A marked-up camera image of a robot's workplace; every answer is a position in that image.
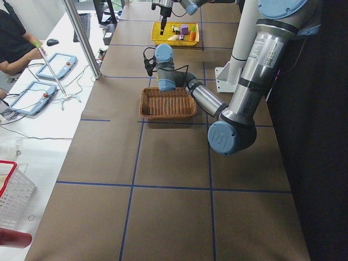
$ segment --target white desk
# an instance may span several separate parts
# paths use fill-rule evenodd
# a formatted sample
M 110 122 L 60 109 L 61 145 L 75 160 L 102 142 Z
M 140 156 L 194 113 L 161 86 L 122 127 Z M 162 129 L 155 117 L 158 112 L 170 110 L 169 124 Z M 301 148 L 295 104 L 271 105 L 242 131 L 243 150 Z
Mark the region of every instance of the white desk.
M 103 43 L 103 31 L 99 27 L 95 11 L 81 11 L 81 13 L 92 14 L 89 41 L 93 53 L 97 54 L 99 48 L 107 48 Z M 48 47 L 46 43 L 44 43 L 43 48 L 48 58 L 55 52 L 60 52 L 73 54 L 78 59 L 72 71 L 61 81 L 61 84 L 65 86 L 75 79 L 88 65 L 80 43 L 72 41 L 73 27 L 67 13 L 63 15 L 47 39 L 50 38 L 59 40 L 59 44 Z M 43 59 L 34 60 L 31 64 L 33 63 L 43 63 Z M 39 66 L 32 66 L 30 70 L 35 74 L 39 68 Z M 36 79 L 28 69 L 25 69 L 10 93 L 20 93 L 33 80 Z M 69 138 L 69 140 L 26 139 L 17 133 L 0 128 L 0 137 L 3 141 L 20 138 L 20 150 L 22 153 L 17 157 L 16 162 L 20 165 L 20 169 L 25 171 L 25 175 L 37 186 L 37 190 L 33 193 L 30 203 L 16 227 L 16 230 L 28 232 L 32 236 L 35 235 L 41 217 L 45 211 L 46 204 L 53 190 L 67 150 L 69 149 L 71 139 L 78 126 L 80 115 L 92 90 L 94 77 L 89 67 L 86 68 L 78 83 L 82 87 L 81 92 L 81 87 L 77 84 L 76 80 L 66 88 L 66 92 L 68 94 L 80 92 L 78 98 L 81 100 L 81 103 L 74 98 L 67 100 L 64 102 L 64 110 L 62 110 L 61 101 L 59 100 L 62 97 L 62 93 L 58 91 L 53 97 L 53 99 L 57 101 L 51 101 L 38 115 L 27 116 L 17 122 L 4 126 L 12 131 L 30 137 Z M 22 261 L 25 259 L 29 248 L 30 246 L 24 249 L 0 247 L 1 260 Z

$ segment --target black keyboard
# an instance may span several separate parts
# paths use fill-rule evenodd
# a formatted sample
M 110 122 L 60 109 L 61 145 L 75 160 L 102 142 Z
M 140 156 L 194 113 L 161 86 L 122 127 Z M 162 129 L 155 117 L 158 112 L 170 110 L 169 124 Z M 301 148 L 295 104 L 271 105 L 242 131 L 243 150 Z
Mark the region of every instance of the black keyboard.
M 89 32 L 90 32 L 90 25 L 91 25 L 91 14 L 79 14 L 80 21 L 82 24 L 83 29 L 86 32 L 87 39 L 89 39 Z M 78 42 L 77 34 L 74 32 L 74 39 L 73 42 Z

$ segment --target black backdrop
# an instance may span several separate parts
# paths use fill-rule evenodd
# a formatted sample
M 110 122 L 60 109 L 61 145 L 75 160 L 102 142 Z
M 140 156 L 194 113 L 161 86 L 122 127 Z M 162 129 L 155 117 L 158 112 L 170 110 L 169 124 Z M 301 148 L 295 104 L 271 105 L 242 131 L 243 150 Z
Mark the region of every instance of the black backdrop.
M 302 43 L 287 46 L 282 71 Z M 319 35 L 268 106 L 311 260 L 348 260 L 348 1 L 324 1 Z

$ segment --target blue tablet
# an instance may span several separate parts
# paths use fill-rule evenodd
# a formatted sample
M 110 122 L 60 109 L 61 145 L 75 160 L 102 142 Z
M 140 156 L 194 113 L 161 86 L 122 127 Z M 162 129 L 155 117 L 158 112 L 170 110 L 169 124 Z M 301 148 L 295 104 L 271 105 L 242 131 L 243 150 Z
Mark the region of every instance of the blue tablet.
M 77 58 L 76 56 L 70 54 L 55 53 L 47 61 L 49 62 L 49 65 L 51 66 L 58 80 L 61 80 L 76 64 Z M 38 70 L 36 76 L 44 79 L 55 80 L 46 64 Z
M 13 111 L 26 115 L 36 115 L 50 101 L 57 86 L 54 84 L 31 82 L 10 105 Z

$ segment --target white plastic basket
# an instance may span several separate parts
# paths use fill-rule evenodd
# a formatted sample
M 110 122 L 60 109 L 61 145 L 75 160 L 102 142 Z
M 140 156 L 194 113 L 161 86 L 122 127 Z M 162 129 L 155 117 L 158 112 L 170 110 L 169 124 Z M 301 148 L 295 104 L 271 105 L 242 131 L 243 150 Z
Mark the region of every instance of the white plastic basket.
M 0 188 L 0 227 L 14 229 L 36 186 L 14 161 L 0 160 L 0 175 L 7 176 Z

